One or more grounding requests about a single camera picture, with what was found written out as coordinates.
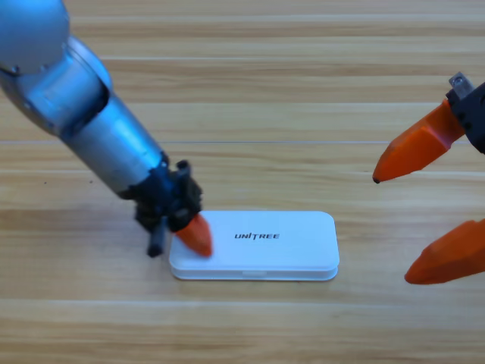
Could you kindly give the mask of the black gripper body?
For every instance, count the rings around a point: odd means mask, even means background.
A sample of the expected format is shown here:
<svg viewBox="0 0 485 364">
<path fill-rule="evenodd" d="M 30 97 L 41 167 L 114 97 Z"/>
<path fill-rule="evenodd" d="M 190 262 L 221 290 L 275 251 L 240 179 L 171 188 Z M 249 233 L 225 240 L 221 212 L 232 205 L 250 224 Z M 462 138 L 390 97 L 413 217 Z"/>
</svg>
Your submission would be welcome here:
<svg viewBox="0 0 485 364">
<path fill-rule="evenodd" d="M 471 145 L 484 154 L 484 83 L 475 87 L 462 73 L 449 79 L 451 90 L 446 97 L 452 113 L 465 130 Z"/>
<path fill-rule="evenodd" d="M 167 232 L 175 234 L 202 211 L 202 188 L 192 178 L 190 163 L 181 160 L 172 170 L 164 153 L 148 177 L 120 197 L 135 202 L 135 219 L 149 233 L 146 254 L 152 258 L 164 253 Z"/>
</svg>

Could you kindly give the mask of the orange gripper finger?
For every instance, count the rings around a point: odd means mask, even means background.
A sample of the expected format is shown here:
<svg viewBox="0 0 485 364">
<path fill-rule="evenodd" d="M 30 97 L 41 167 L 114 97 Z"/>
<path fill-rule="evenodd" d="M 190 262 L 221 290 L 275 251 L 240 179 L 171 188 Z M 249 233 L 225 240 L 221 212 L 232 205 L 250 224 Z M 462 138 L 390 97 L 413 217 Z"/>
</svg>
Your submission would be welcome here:
<svg viewBox="0 0 485 364">
<path fill-rule="evenodd" d="M 443 284 L 482 272 L 484 220 L 470 220 L 427 246 L 405 273 L 405 281 Z"/>
<path fill-rule="evenodd" d="M 422 170 L 464 134 L 449 101 L 444 99 L 388 145 L 374 169 L 373 181 L 378 184 Z"/>
<path fill-rule="evenodd" d="M 176 237 L 191 251 L 209 257 L 212 254 L 212 237 L 208 222 L 197 214 L 183 229 L 175 233 Z"/>
</svg>

